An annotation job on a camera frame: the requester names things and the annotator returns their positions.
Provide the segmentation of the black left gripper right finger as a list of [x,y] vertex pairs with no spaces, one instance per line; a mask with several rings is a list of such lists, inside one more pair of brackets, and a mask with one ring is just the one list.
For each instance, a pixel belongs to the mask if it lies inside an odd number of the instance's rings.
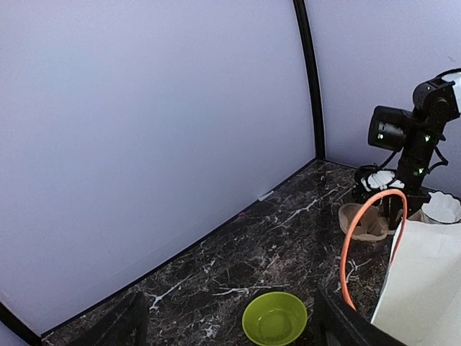
[[404,343],[372,325],[335,293],[317,288],[315,345],[398,346]]

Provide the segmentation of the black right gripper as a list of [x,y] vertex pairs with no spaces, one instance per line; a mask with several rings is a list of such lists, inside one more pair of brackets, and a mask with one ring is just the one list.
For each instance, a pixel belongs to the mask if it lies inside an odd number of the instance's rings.
[[403,147],[395,178],[404,184],[399,190],[406,195],[408,216],[412,216],[430,200],[421,185],[429,172],[429,163],[436,148],[437,145],[433,143],[410,143]]

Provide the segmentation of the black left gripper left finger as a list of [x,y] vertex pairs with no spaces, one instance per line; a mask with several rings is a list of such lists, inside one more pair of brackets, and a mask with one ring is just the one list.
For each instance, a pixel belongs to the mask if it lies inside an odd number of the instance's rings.
[[64,345],[147,345],[148,304],[142,292],[131,293],[89,330]]

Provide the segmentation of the white paper takeout bag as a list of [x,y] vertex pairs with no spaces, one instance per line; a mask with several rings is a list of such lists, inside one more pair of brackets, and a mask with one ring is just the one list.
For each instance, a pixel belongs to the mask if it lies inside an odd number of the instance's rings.
[[371,322],[406,345],[460,344],[460,222],[403,220]]

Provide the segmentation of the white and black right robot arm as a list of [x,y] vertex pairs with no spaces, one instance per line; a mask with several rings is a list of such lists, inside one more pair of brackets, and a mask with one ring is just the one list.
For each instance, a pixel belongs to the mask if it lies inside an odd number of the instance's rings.
[[409,216],[430,201],[421,191],[426,175],[448,165],[437,145],[445,141],[446,124],[460,117],[460,70],[440,73],[413,91],[413,110],[377,106],[372,116],[368,144],[400,152],[395,178],[403,183]]

